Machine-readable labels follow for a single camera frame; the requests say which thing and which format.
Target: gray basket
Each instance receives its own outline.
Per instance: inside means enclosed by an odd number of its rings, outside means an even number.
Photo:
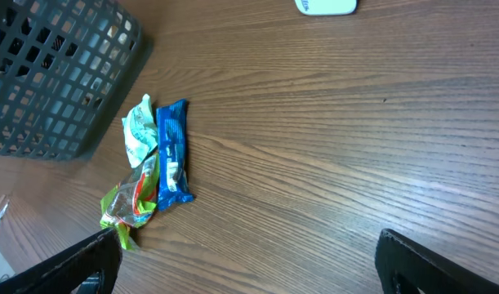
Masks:
[[[0,154],[91,156],[150,49],[114,0],[0,0]]]

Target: wooden table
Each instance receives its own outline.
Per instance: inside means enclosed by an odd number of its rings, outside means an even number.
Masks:
[[[0,158],[16,272],[99,228],[120,118],[189,98],[196,200],[158,213],[116,293],[376,293],[392,228],[499,283],[499,0],[126,0],[154,52],[90,162]]]

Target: white device with green edge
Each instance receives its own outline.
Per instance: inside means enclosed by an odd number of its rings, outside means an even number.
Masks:
[[[295,0],[301,13],[308,16],[341,16],[353,13],[358,0]]]

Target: white object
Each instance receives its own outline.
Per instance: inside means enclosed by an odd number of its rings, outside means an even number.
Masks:
[[[126,153],[132,168],[138,167],[158,145],[157,126],[151,111],[151,97],[145,94],[142,102],[122,119]]]
[[[308,16],[340,16],[353,13],[358,0],[295,0],[301,13]]]

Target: plastic wrapper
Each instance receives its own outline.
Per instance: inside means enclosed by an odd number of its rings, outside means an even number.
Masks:
[[[157,147],[157,126],[151,112],[151,98],[145,94],[142,102],[122,119],[127,158],[132,168],[138,167]]]
[[[174,202],[193,201],[185,176],[185,104],[186,100],[157,109],[160,186],[158,209],[163,211]]]
[[[158,155],[147,158],[100,201],[102,229],[114,227],[124,249],[132,249],[131,228],[145,225],[157,207]]]

